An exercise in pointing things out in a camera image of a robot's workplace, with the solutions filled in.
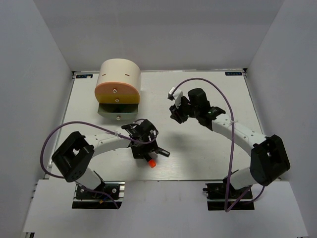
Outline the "orange cap black highlighter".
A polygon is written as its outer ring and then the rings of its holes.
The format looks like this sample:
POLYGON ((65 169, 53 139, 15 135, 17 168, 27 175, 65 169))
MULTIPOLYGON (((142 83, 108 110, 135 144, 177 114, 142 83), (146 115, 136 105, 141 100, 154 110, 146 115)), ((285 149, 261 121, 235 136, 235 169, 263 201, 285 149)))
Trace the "orange cap black highlighter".
POLYGON ((156 164, 156 158, 157 156, 156 155, 153 155, 153 154, 146 154, 144 156, 145 160, 147 161, 148 165, 151 167, 151 168, 154 168, 157 164, 156 164))

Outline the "pink cap black highlighter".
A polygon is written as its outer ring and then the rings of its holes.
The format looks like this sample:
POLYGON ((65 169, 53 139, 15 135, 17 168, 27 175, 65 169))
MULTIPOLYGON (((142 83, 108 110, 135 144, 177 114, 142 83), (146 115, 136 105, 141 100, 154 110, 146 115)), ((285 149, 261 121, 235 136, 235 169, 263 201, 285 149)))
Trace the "pink cap black highlighter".
POLYGON ((162 149, 162 148, 158 148, 158 154, 163 155, 165 157, 169 157, 170 156, 170 152, 162 149))

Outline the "pale green bottom drawer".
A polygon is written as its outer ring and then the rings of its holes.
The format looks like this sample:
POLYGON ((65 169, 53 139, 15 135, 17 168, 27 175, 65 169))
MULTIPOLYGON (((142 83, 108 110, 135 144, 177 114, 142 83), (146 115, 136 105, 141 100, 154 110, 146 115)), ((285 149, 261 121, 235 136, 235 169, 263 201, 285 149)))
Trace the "pale green bottom drawer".
POLYGON ((138 104, 99 104, 98 114, 109 120, 133 120, 138 115, 138 104))

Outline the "orange top drawer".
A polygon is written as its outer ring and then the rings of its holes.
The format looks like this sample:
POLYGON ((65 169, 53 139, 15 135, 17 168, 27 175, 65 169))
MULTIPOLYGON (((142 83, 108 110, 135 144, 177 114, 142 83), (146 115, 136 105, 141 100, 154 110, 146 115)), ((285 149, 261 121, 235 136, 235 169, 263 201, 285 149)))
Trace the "orange top drawer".
POLYGON ((96 86, 95 94, 104 95, 104 94, 113 94, 113 91, 116 90, 116 94, 122 95, 136 95, 139 94, 139 91, 130 84, 120 83, 120 82, 105 82, 96 86))

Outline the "yellow drawer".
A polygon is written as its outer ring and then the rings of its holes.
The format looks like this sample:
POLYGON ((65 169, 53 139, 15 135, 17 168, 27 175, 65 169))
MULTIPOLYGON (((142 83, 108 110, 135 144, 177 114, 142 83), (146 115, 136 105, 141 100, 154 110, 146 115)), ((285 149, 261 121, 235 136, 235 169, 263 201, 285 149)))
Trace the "yellow drawer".
POLYGON ((139 104, 139 94, 96 94, 100 104, 139 104))

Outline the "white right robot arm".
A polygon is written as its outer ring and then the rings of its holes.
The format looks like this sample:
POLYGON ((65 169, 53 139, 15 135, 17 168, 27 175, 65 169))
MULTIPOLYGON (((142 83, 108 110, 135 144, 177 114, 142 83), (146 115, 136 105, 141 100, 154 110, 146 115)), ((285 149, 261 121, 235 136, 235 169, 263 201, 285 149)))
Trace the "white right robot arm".
POLYGON ((231 198, 241 193, 242 188, 254 184, 268 186, 290 169, 290 162, 282 139, 277 135, 256 133, 231 120, 225 110, 211 106, 203 89, 195 88, 185 97, 180 89, 171 88, 168 99, 174 101, 169 110, 171 118, 184 123, 194 118, 209 130, 234 139, 234 143, 250 156, 250 166, 233 172, 224 184, 224 193, 231 198))

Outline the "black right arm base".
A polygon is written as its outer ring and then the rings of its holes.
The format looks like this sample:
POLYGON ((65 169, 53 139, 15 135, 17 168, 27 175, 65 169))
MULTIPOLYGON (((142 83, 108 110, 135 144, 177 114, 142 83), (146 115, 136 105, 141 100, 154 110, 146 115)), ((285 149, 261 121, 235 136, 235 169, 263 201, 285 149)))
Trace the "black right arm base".
MULTIPOLYGON (((235 190, 231 185, 228 195, 228 207, 230 207, 235 200, 237 200, 247 188, 244 187, 235 190)), ((207 206, 209 211, 224 211, 225 209, 225 193, 226 183, 213 182, 206 183, 203 188, 203 193, 207 196, 207 206)), ((254 210, 253 194, 251 189, 238 201, 231 210, 254 210)))

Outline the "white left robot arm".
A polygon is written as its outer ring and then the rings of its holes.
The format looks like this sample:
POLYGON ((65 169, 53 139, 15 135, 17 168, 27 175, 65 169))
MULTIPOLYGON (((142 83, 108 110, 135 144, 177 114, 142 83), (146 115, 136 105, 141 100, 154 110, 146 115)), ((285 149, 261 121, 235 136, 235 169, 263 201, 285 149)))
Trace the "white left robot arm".
POLYGON ((149 154, 158 152, 158 130, 147 119, 130 123, 115 131, 90 136, 72 132, 53 153, 52 161, 67 182, 76 182, 99 198, 104 194, 103 180, 89 168, 90 161, 116 149, 130 148, 133 158, 150 160, 149 154))

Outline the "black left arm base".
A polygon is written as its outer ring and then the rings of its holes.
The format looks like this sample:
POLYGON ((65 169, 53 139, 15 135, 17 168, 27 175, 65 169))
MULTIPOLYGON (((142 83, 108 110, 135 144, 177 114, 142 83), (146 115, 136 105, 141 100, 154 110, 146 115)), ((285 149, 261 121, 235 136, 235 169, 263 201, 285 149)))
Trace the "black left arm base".
POLYGON ((72 209, 116 210, 122 205, 125 182, 106 182, 95 193, 88 191, 82 185, 76 185, 72 209))

